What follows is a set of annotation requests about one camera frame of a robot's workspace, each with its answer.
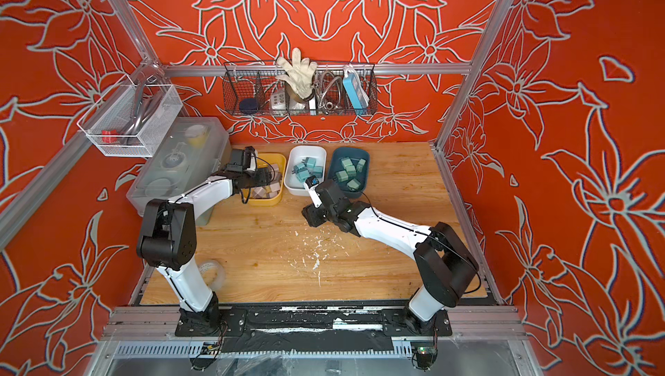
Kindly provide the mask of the green plug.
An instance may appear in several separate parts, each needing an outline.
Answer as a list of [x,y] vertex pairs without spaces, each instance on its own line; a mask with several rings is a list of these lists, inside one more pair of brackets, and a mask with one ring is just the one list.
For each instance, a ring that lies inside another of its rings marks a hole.
[[340,184],[346,184],[353,177],[350,175],[350,173],[348,173],[348,171],[341,170],[341,171],[335,173],[335,178],[336,178],[337,182],[339,182]]
[[349,180],[346,183],[346,187],[347,187],[348,190],[355,192],[355,191],[360,190],[360,188],[362,187],[362,184],[358,180],[352,179],[352,180]]
[[355,166],[345,168],[346,173],[349,175],[350,178],[353,178],[357,175],[357,170]]
[[366,160],[365,159],[360,159],[358,160],[356,164],[356,170],[358,173],[363,173],[365,171],[365,166],[366,166]]
[[349,168],[353,166],[352,160],[348,157],[342,158],[340,162],[344,168]]

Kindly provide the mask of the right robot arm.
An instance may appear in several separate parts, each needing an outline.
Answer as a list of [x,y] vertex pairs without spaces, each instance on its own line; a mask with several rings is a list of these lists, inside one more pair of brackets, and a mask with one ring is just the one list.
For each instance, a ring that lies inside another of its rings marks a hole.
[[443,222],[416,225],[382,213],[366,200],[351,200],[332,180],[311,176],[303,183],[312,203],[302,210],[311,227],[327,222],[341,232],[399,251],[417,265],[422,286],[405,307],[405,326],[424,332],[443,308],[455,308],[480,277],[479,265],[453,228]]

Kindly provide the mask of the green plug top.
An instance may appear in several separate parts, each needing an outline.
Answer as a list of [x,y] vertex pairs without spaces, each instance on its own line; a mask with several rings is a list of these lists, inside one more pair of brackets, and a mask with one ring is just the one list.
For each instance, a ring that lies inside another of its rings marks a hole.
[[353,178],[357,175],[357,170],[355,166],[345,168],[346,173],[349,175],[350,178]]

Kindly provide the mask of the blue plug white box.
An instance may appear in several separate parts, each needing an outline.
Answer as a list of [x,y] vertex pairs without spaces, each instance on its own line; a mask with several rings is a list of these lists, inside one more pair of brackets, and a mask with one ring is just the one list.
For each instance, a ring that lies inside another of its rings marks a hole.
[[304,164],[308,169],[314,170],[316,168],[316,159],[313,157],[307,157],[304,160]]
[[324,177],[324,167],[323,167],[323,166],[315,166],[315,167],[313,168],[313,170],[311,171],[311,173],[312,173],[315,177],[317,177],[317,178],[319,178],[319,179],[322,179],[322,178]]
[[307,168],[302,168],[302,169],[299,169],[299,170],[295,173],[295,175],[296,175],[296,178],[297,178],[300,182],[304,182],[304,181],[306,181],[306,180],[310,177],[310,172],[308,171]]

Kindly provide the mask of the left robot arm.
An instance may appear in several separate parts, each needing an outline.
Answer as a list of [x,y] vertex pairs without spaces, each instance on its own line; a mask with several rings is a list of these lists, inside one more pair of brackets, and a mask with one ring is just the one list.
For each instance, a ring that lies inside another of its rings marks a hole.
[[276,177],[270,165],[260,168],[253,147],[233,149],[230,161],[201,184],[170,199],[152,199],[145,207],[137,254],[168,282],[179,302],[176,335],[213,335],[222,331],[218,296],[205,282],[196,260],[196,220],[236,194],[244,202],[249,191]]

